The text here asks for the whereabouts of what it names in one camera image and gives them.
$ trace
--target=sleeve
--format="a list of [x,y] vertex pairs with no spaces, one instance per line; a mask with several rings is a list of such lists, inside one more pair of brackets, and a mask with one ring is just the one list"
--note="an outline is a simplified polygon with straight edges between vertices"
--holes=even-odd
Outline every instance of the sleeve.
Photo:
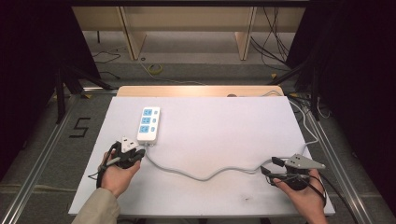
[[79,210],[73,224],[117,223],[120,207],[116,197],[107,189],[96,189]]

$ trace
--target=white board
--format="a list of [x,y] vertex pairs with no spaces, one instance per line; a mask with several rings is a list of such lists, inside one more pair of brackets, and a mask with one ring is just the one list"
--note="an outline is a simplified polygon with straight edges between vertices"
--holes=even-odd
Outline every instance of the white board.
[[[159,106],[158,141],[148,154],[161,166],[206,177],[236,166],[254,169],[273,156],[304,150],[304,139],[286,97],[114,97],[78,186],[69,214],[95,190],[103,154],[123,136],[135,138],[142,110]],[[310,158],[308,150],[304,155]],[[284,168],[266,165],[273,172]],[[255,174],[225,171],[207,181],[167,173],[147,158],[119,197],[120,213],[131,217],[280,217],[297,215],[289,198]],[[327,215],[334,214],[327,202]]]

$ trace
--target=human hand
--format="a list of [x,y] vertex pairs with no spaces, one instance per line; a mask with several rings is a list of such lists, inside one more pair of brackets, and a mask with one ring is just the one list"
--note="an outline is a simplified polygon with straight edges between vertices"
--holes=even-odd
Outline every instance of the human hand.
[[[111,151],[111,156],[109,156],[108,160],[113,159],[113,154],[115,150]],[[102,164],[104,164],[107,153],[105,153]],[[125,190],[128,189],[129,184],[131,182],[134,174],[140,169],[140,161],[137,161],[134,166],[131,166],[128,169],[122,169],[118,166],[111,165],[107,167],[103,178],[102,178],[102,187],[103,189],[108,189],[110,192],[118,198]]]
[[[309,174],[319,179],[318,170],[312,169],[309,171]],[[326,217],[324,216],[323,200],[311,188],[294,190],[291,189],[288,184],[277,178],[274,178],[274,183],[289,196],[294,207],[308,223],[327,223]],[[310,178],[309,183],[323,193],[324,188],[318,180]]]

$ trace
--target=white power strip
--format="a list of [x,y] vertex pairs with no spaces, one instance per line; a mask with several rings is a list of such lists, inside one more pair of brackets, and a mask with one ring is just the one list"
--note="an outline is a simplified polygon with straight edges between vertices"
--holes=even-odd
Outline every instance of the white power strip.
[[137,130],[139,145],[154,145],[157,142],[158,125],[160,123],[161,109],[155,106],[143,108],[142,118]]

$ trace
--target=aluminum rail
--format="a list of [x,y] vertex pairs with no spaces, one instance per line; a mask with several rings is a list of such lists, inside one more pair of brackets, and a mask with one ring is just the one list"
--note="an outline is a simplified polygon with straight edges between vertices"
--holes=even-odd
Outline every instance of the aluminum rail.
[[35,166],[33,167],[30,174],[27,176],[25,182],[21,186],[21,189],[18,192],[17,196],[14,198],[12,204],[9,206],[6,215],[3,217],[1,222],[2,224],[17,223],[19,217],[21,216],[23,208],[25,207],[27,201],[32,195],[35,184],[37,183],[38,179],[40,178],[47,165],[52,151],[56,148],[62,132],[64,131],[65,124],[67,124],[67,121],[69,120],[73,108],[77,104],[78,100],[79,95],[72,95],[70,97],[64,118],[59,124],[55,125],[55,128],[53,129],[49,137],[49,140],[47,141],[40,156],[35,162]]
[[332,167],[334,175],[337,178],[337,181],[340,184],[340,187],[344,192],[346,200],[348,201],[356,219],[359,223],[374,223],[363,201],[361,200],[359,193],[353,187],[353,184],[347,176],[346,170],[338,159],[334,148],[332,147],[332,144],[330,143],[330,140],[324,132],[320,122],[315,120],[311,112],[308,113],[308,120],[311,124],[311,127],[314,129],[314,132],[317,134],[323,152],[326,155],[330,166]]

